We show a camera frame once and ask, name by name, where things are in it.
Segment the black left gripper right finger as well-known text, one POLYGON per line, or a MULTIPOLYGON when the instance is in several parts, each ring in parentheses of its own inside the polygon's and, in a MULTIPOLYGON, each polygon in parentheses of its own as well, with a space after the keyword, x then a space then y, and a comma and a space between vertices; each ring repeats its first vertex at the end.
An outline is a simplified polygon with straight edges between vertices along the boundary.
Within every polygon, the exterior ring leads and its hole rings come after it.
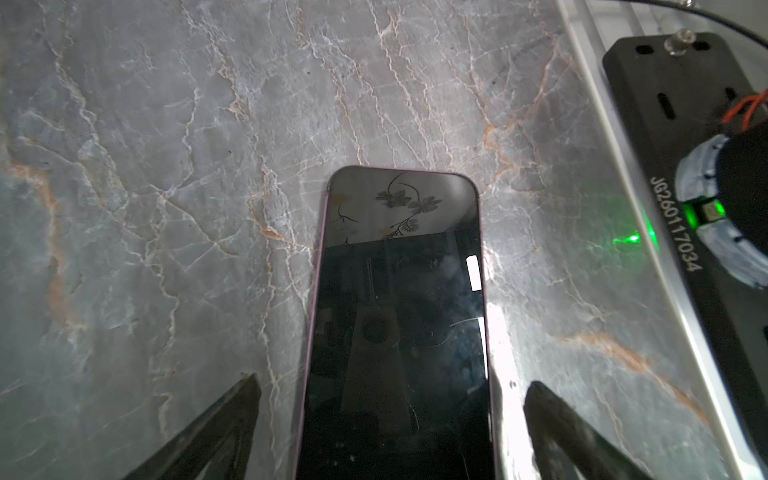
POLYGON ((530 384, 524 414, 541 478, 649 477, 544 383, 530 384))

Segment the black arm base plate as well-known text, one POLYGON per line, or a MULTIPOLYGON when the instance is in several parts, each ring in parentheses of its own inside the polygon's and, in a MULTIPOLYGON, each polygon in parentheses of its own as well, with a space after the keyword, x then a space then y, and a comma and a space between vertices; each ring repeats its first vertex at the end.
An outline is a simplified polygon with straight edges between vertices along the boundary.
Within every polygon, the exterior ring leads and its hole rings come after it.
POLYGON ((767 455, 767 109, 727 43, 617 40, 603 67, 754 455, 767 455))

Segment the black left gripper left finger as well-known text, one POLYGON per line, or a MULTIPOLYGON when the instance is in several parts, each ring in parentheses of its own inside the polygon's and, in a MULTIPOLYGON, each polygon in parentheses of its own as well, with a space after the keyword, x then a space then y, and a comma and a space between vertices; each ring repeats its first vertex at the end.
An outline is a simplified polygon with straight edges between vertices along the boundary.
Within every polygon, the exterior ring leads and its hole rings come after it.
POLYGON ((256 376, 240 379, 128 479, 242 479, 259 414, 256 376))

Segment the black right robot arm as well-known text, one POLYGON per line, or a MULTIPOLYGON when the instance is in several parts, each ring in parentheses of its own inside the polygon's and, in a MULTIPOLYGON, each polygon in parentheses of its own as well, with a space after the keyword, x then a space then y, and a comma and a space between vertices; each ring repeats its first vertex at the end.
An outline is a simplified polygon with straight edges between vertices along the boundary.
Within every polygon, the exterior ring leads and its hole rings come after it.
POLYGON ((718 134, 678 164, 675 194, 699 241, 734 278, 767 287, 767 124, 718 134))

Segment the purple cased phone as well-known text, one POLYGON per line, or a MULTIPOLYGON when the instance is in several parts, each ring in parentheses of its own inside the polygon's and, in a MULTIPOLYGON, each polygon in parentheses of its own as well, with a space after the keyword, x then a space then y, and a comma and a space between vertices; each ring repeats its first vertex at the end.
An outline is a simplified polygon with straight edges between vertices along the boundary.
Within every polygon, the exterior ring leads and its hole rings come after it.
POLYGON ((323 220, 296 477, 493 478, 475 185, 345 167, 323 220))

